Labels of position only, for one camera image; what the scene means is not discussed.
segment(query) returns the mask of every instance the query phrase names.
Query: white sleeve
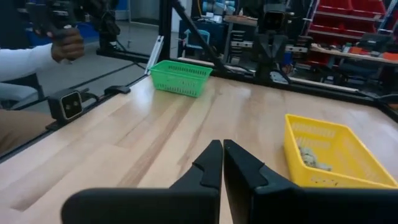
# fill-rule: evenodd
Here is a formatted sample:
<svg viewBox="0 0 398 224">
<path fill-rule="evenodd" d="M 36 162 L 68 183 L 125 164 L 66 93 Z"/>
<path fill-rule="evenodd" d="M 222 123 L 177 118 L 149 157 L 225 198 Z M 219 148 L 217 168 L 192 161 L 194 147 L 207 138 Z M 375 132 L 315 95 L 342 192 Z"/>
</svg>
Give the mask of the white sleeve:
<svg viewBox="0 0 398 224">
<path fill-rule="evenodd" d="M 52 44 L 33 49 L 0 49 L 0 82 L 31 75 L 58 63 L 51 56 Z"/>
</svg>

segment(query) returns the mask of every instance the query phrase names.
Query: yellow plastic basket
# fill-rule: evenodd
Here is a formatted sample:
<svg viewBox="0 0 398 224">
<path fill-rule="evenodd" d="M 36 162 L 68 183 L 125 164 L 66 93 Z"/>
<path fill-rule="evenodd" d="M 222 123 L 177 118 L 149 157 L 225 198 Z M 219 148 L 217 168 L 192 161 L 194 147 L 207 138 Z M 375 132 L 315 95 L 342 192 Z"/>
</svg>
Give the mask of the yellow plastic basket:
<svg viewBox="0 0 398 224">
<path fill-rule="evenodd" d="M 290 176 L 302 187 L 398 188 L 394 178 L 383 168 L 365 145 L 340 124 L 301 116 L 285 116 L 285 155 Z M 331 171 L 306 166 L 300 147 L 312 149 L 319 162 Z"/>
</svg>

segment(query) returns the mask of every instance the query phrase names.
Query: black pole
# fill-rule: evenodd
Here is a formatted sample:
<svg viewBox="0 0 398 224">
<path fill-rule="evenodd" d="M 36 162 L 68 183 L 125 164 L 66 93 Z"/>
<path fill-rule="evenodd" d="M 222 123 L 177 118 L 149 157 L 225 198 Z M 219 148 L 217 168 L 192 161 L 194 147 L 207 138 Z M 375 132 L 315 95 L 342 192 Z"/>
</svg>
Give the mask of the black pole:
<svg viewBox="0 0 398 224">
<path fill-rule="evenodd" d="M 159 35 L 164 36 L 163 48 L 160 51 L 158 62 L 170 58 L 172 38 L 172 4 L 169 0 L 160 0 L 159 10 Z"/>
<path fill-rule="evenodd" d="M 205 51 L 206 55 L 214 63 L 215 67 L 220 71 L 227 72 L 228 69 L 224 66 L 224 64 L 217 57 L 217 55 L 214 53 L 214 51 L 209 47 L 209 45 L 206 43 L 206 41 L 203 39 L 203 37 L 199 34 L 198 28 L 192 22 L 192 20 L 187 16 L 187 14 L 185 13 L 185 9 L 181 5 L 180 1 L 172 0 L 172 3 L 173 3 L 172 6 L 176 10 L 177 14 L 181 17 L 182 21 L 184 21 L 186 23 L 187 27 L 191 31 L 193 38 L 195 38 L 197 41 L 199 41 L 200 47 L 202 47 L 202 49 Z"/>
</svg>

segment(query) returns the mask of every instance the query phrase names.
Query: green plastic basket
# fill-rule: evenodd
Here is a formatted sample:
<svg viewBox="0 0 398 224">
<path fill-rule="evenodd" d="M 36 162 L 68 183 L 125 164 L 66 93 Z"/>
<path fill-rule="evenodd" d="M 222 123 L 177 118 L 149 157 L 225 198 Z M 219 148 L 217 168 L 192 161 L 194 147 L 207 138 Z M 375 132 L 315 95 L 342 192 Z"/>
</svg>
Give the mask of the green plastic basket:
<svg viewBox="0 0 398 224">
<path fill-rule="evenodd" d="M 154 65 L 150 73 L 157 90 L 198 97 L 211 71 L 212 68 L 164 60 Z"/>
</svg>

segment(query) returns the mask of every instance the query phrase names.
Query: person's hand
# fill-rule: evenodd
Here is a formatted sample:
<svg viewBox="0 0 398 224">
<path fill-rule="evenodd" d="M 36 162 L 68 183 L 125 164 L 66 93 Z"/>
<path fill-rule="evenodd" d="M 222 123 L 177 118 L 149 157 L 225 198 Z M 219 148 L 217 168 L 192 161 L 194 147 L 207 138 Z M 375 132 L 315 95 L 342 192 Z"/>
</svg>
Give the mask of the person's hand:
<svg viewBox="0 0 398 224">
<path fill-rule="evenodd" d="M 76 60 L 85 54 L 83 38 L 77 28 L 65 29 L 63 39 L 54 39 L 51 33 L 47 33 L 47 36 L 53 40 L 51 55 L 56 62 L 63 59 Z"/>
</svg>

